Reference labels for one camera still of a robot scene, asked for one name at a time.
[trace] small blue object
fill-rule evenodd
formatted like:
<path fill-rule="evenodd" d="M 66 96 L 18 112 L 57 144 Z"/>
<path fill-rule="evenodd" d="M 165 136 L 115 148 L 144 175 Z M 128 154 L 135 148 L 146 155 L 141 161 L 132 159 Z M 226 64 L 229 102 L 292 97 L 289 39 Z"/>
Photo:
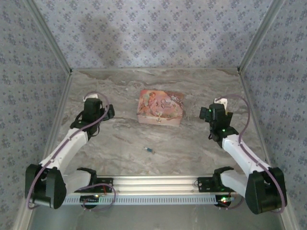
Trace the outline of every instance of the small blue object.
<path fill-rule="evenodd" d="M 147 152 L 154 153 L 154 151 L 153 151 L 152 149 L 148 148 L 148 147 L 144 147 L 144 149 L 146 149 L 146 150 L 147 150 Z"/>

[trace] wall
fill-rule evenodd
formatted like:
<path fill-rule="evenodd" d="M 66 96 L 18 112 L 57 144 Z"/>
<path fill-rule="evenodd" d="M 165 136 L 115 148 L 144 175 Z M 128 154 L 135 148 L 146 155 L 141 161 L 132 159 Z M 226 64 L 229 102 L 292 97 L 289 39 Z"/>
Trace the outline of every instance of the wall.
<path fill-rule="evenodd" d="M 236 67 L 271 0 L 35 0 L 69 65 Z"/>
<path fill-rule="evenodd" d="M 271 161 L 307 229 L 307 3 L 286 0 L 244 73 Z"/>
<path fill-rule="evenodd" d="M 24 173 L 38 163 L 67 74 L 21 0 L 0 1 L 0 229 L 24 197 Z"/>

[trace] gray marble tabletop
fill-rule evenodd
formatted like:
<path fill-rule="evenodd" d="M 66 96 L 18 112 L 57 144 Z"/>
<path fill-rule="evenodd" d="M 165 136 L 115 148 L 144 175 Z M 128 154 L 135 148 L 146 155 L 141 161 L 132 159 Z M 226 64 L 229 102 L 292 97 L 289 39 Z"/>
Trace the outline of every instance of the gray marble tabletop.
<path fill-rule="evenodd" d="M 235 71 L 218 69 L 119 69 L 75 71 L 64 110 L 58 143 L 83 110 L 82 97 L 89 91 L 105 94 L 115 108 L 115 117 L 102 122 L 97 137 L 83 146 L 70 162 L 67 173 L 78 167 L 97 170 L 99 175 L 206 174 L 223 166 L 239 169 L 232 157 L 208 140 L 209 124 L 199 119 L 202 106 L 214 98 L 243 95 Z M 140 124 L 136 112 L 140 91 L 156 89 L 185 94 L 180 127 Z M 231 125 L 239 132 L 247 122 L 243 101 L 229 100 L 234 112 Z M 245 143 L 264 159 L 260 140 L 251 122 Z M 152 148 L 155 154 L 144 147 Z"/>

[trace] pink tin box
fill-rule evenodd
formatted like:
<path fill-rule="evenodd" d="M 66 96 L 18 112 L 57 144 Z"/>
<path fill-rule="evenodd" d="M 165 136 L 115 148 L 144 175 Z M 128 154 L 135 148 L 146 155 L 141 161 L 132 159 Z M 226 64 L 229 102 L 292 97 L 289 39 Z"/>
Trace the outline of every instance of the pink tin box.
<path fill-rule="evenodd" d="M 183 115 L 184 94 L 170 91 L 142 90 L 137 111 L 140 123 L 179 126 Z"/>

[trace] blue floral wallpaper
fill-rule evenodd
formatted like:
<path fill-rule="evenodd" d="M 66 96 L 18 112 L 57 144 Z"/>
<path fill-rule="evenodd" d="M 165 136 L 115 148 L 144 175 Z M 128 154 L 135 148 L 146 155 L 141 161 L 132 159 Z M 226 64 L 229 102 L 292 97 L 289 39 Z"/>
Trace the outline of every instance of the blue floral wallpaper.
<path fill-rule="evenodd" d="M 67 74 L 21 0 L 0 1 L 0 229 L 11 229 L 24 173 L 39 163 Z"/>
<path fill-rule="evenodd" d="M 236 67 L 272 0 L 35 0 L 75 68 Z"/>
<path fill-rule="evenodd" d="M 286 0 L 244 73 L 274 165 L 307 229 L 307 2 Z"/>

